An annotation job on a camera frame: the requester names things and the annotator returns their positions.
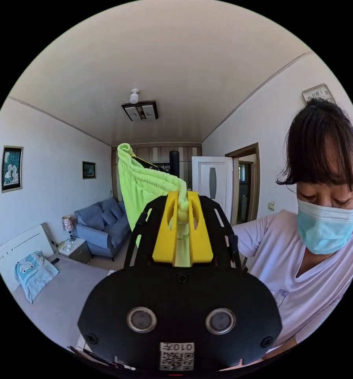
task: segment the green cloth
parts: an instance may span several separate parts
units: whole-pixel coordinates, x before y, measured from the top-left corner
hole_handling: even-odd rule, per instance
[[[175,265],[189,267],[189,225],[187,184],[184,180],[161,171],[145,169],[132,157],[133,150],[127,143],[117,147],[118,173],[122,198],[130,229],[133,230],[145,206],[159,196],[178,191],[177,243]]]

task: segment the surgical mask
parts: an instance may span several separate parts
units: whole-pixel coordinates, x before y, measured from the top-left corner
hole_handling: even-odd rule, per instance
[[[349,242],[353,233],[353,209],[320,206],[297,200],[297,230],[314,254],[332,254]]]

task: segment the white headboard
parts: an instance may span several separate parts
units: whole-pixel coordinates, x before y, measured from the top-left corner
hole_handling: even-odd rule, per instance
[[[15,279],[16,263],[35,251],[41,251],[45,258],[54,254],[41,225],[0,246],[0,275],[11,293],[19,286]]]

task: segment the blue sofa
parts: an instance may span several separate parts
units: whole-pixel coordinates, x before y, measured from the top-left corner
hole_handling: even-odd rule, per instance
[[[73,234],[87,241],[92,255],[112,258],[131,230],[123,202],[110,198],[75,212]]]

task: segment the bedside table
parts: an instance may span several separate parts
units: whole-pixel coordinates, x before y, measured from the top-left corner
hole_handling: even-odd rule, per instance
[[[64,251],[63,248],[60,248],[59,254],[64,255],[74,261],[78,261],[80,263],[89,264],[92,260],[92,256],[90,250],[87,246],[87,242],[82,240],[81,238],[76,238],[74,241],[74,248],[70,251]]]

